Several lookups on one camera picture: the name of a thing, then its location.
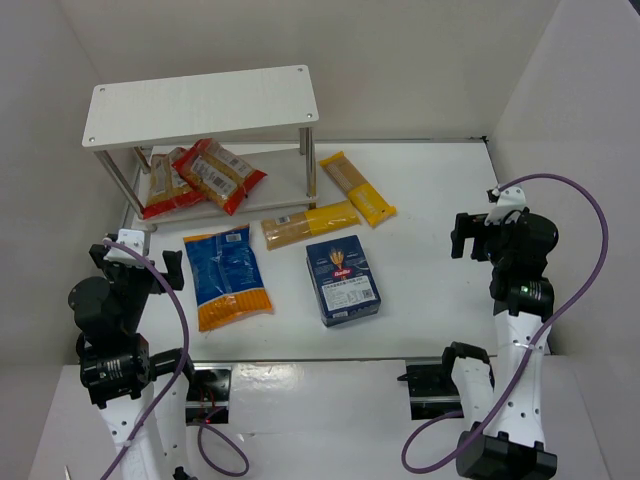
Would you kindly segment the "blue orange pasta bag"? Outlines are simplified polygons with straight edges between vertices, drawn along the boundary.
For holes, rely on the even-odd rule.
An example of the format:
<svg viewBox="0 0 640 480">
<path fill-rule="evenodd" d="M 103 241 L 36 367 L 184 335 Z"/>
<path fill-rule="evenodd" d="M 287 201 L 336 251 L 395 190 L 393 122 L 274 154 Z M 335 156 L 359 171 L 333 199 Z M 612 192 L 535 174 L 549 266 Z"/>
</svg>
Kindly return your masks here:
<svg viewBox="0 0 640 480">
<path fill-rule="evenodd" d="M 183 239 L 192 271 L 198 327 L 209 332 L 252 315 L 273 312 L 250 227 Z"/>
</svg>

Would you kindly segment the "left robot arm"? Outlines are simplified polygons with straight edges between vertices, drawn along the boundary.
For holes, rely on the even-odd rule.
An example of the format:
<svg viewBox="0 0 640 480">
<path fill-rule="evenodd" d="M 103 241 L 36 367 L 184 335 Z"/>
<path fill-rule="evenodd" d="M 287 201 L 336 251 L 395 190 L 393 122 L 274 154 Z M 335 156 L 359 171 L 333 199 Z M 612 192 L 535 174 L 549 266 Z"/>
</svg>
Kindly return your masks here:
<svg viewBox="0 0 640 480">
<path fill-rule="evenodd" d="M 151 354 L 138 333 L 152 294 L 177 298 L 182 254 L 164 251 L 159 272 L 143 248 L 107 237 L 89 250 L 100 275 L 68 296 L 80 334 L 80 381 L 105 422 L 117 454 L 106 472 L 125 479 L 191 479 L 186 454 L 186 397 L 194 376 L 188 348 Z"/>
</svg>

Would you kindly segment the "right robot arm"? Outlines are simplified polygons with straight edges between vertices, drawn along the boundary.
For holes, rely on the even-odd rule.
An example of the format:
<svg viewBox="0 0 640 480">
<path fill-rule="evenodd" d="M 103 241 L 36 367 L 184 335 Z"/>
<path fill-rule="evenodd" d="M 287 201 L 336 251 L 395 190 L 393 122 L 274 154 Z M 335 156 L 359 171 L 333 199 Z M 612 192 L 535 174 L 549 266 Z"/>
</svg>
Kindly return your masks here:
<svg viewBox="0 0 640 480">
<path fill-rule="evenodd" d="M 551 479 L 558 468 L 548 451 L 541 416 L 541 370 L 554 290 L 543 273 L 558 242 L 550 220 L 512 210 L 495 223 L 459 213 L 452 257 L 472 240 L 472 259 L 492 265 L 489 286 L 498 353 L 454 342 L 442 356 L 462 406 L 457 473 L 468 479 Z"/>
</svg>

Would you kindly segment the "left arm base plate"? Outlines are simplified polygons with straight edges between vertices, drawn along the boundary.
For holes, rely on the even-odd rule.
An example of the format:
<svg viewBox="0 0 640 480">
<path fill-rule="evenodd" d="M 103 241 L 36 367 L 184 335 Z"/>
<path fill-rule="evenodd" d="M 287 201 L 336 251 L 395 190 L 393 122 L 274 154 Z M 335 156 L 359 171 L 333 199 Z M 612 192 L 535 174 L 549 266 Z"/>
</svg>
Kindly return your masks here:
<svg viewBox="0 0 640 480">
<path fill-rule="evenodd" d="M 196 370 L 187 393 L 186 421 L 227 424 L 230 387 L 230 368 Z"/>
</svg>

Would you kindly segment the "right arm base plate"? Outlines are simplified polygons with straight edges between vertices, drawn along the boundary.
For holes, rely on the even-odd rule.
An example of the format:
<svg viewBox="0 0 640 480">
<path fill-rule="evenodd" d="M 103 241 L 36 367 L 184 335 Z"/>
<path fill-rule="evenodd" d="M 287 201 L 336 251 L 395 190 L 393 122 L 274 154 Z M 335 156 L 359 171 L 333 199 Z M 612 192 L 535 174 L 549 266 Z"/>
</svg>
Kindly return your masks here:
<svg viewBox="0 0 640 480">
<path fill-rule="evenodd" d="M 413 420 L 434 419 L 461 409 L 458 391 L 441 363 L 407 362 L 406 372 L 397 381 L 407 386 Z"/>
</svg>

